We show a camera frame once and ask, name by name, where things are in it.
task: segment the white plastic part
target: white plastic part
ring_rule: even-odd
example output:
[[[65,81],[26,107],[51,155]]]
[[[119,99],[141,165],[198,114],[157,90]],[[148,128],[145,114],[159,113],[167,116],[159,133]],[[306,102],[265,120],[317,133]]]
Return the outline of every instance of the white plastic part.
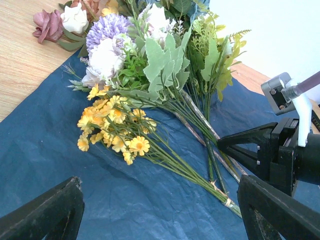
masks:
[[[298,81],[292,79],[285,87],[289,88],[298,84]],[[298,146],[305,147],[311,129],[312,104],[305,93],[293,99],[292,103],[299,114]]]

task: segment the flower bouquet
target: flower bouquet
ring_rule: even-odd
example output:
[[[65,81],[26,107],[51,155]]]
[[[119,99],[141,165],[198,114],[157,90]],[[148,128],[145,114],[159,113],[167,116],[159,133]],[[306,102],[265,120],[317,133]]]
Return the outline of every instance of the flower bouquet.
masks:
[[[202,186],[241,216],[227,196],[216,158],[238,182],[235,167],[244,171],[213,150],[219,136],[208,120],[212,95],[222,101],[223,89],[232,85],[230,66],[242,54],[242,37],[249,30],[219,37],[224,26],[215,23],[218,16],[196,0],[111,0],[100,13],[97,0],[60,6],[62,14],[55,10],[34,16],[38,27],[33,35],[39,43],[49,40],[68,51],[80,49],[80,61],[87,65],[84,77],[66,66],[66,72],[80,79],[71,80],[69,87],[88,92],[89,101],[95,99],[78,122],[78,147],[88,151],[89,143],[100,142],[122,153],[128,165],[145,158]],[[165,128],[157,124],[160,119],[146,117],[143,108],[175,114],[207,147],[209,181],[170,147]]]

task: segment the white wall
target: white wall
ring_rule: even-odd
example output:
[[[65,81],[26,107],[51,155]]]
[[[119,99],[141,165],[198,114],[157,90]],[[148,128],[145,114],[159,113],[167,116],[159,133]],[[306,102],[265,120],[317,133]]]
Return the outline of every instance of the white wall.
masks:
[[[210,10],[226,34],[252,30],[238,59],[245,65],[300,81],[320,71],[320,0],[211,0]],[[320,86],[308,95],[320,104]]]

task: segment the white rose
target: white rose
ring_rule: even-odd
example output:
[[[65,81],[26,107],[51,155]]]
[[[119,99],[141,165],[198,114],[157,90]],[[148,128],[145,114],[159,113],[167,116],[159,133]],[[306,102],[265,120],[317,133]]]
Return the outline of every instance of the white rose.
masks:
[[[65,6],[61,14],[63,27],[73,33],[82,34],[88,27],[87,11],[81,9],[81,3],[76,7]]]
[[[124,67],[124,58],[115,53],[113,40],[106,38],[89,52],[86,75],[82,79],[84,86],[93,87],[95,84],[112,85],[111,79]]]
[[[170,33],[175,27],[176,21],[172,20],[170,23],[170,19],[166,19],[164,7],[157,7],[156,4],[153,4],[150,9],[149,7],[150,5],[146,7],[146,23],[148,23],[148,34],[152,36],[153,33],[156,32],[154,36],[159,36],[161,35],[160,32]],[[141,12],[138,18],[142,19],[144,14],[144,11]]]

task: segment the pink rose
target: pink rose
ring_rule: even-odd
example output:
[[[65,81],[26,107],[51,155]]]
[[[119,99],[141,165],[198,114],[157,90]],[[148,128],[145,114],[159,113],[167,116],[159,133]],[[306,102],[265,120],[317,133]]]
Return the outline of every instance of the pink rose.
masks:
[[[44,40],[56,42],[64,33],[60,12],[58,10],[54,10],[52,13],[42,10],[42,12],[38,12],[33,16],[33,21],[38,27],[35,28],[32,34],[38,38],[38,43],[40,44],[42,44]]]

